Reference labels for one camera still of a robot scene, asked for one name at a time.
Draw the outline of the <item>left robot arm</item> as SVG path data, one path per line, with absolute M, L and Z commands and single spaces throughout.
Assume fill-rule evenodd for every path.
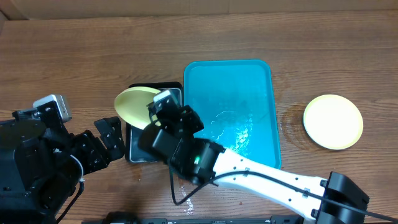
M 95 121 L 91 131 L 69 133 L 55 101 L 13 112 L 1 122 L 1 223 L 57 223 L 68 197 L 84 190 L 84 175 L 124 156 L 121 121 Z

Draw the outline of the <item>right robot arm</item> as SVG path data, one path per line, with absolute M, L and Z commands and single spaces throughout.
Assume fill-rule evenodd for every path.
M 168 165 L 171 174 L 196 184 L 247 190 L 300 215 L 306 223 L 363 223 L 369 197 L 347 176 L 328 179 L 298 175 L 247 159 L 208 139 L 193 135 L 203 129 L 189 106 L 171 96 L 147 105 L 150 122 L 139 147 Z

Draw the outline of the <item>yellow-green plate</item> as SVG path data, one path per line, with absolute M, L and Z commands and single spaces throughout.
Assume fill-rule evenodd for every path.
M 121 92 L 114 100 L 117 114 L 128 124 L 143 130 L 150 124 L 147 105 L 153 102 L 160 90 L 135 86 Z
M 303 126 L 319 146 L 344 150 L 356 144 L 364 128 L 358 107 L 340 95 L 314 98 L 303 112 Z

